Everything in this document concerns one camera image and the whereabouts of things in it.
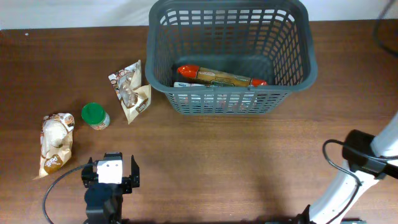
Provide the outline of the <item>green lidded jar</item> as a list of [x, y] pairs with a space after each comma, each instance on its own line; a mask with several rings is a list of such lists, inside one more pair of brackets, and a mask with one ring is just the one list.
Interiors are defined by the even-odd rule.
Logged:
[[110, 117], [98, 103], [88, 103], [81, 110], [84, 122], [95, 130], [104, 130], [110, 125]]

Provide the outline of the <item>beige mushroom snack pouch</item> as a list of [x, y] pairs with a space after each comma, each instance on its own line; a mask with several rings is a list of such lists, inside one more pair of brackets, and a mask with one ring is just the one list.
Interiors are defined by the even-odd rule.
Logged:
[[151, 104], [151, 85], [142, 85], [141, 61], [114, 72], [108, 76], [124, 114], [127, 123], [131, 124], [136, 117]]

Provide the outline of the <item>red spaghetti packet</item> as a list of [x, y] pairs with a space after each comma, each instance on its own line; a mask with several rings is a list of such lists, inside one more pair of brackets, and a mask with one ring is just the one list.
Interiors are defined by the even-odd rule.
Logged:
[[257, 87], [268, 85], [265, 80], [234, 75], [198, 65], [182, 65], [178, 67], [177, 73], [195, 83], [213, 86]]

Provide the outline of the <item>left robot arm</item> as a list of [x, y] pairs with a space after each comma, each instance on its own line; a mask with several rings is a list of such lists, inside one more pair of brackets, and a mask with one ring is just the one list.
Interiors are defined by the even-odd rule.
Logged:
[[131, 175], [123, 176], [123, 154], [106, 153], [102, 160], [89, 159], [81, 172], [86, 188], [85, 223], [122, 223], [129, 222], [122, 217], [123, 195], [131, 194], [140, 187], [140, 172], [134, 157], [131, 157]]

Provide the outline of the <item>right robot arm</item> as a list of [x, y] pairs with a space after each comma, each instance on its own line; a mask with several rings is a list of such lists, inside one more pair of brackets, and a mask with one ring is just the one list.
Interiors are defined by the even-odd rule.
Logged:
[[[328, 144], [341, 146], [341, 166], [329, 158]], [[329, 139], [323, 143], [322, 153], [338, 174], [326, 192], [313, 205], [307, 205], [293, 223], [341, 223], [365, 191], [387, 175], [397, 178], [397, 116], [377, 136], [353, 129], [344, 141]]]

